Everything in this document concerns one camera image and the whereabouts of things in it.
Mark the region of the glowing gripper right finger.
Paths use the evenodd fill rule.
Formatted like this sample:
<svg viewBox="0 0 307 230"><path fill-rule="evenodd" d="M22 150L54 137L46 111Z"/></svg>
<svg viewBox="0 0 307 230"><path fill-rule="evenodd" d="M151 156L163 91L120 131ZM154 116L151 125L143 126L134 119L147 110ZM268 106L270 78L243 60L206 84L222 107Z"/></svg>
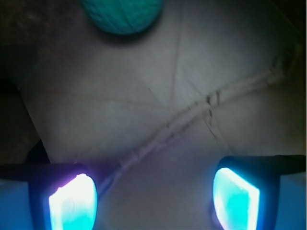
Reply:
<svg viewBox="0 0 307 230"><path fill-rule="evenodd" d="M305 230L305 155L227 156L213 179L213 217L221 230Z"/></svg>

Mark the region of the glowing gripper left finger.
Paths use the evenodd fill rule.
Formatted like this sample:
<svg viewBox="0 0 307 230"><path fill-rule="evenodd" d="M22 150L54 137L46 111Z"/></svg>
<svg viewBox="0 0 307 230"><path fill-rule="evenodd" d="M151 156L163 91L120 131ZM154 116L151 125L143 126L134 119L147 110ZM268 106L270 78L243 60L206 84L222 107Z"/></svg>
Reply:
<svg viewBox="0 0 307 230"><path fill-rule="evenodd" d="M0 167L2 230L91 230L97 189L79 163Z"/></svg>

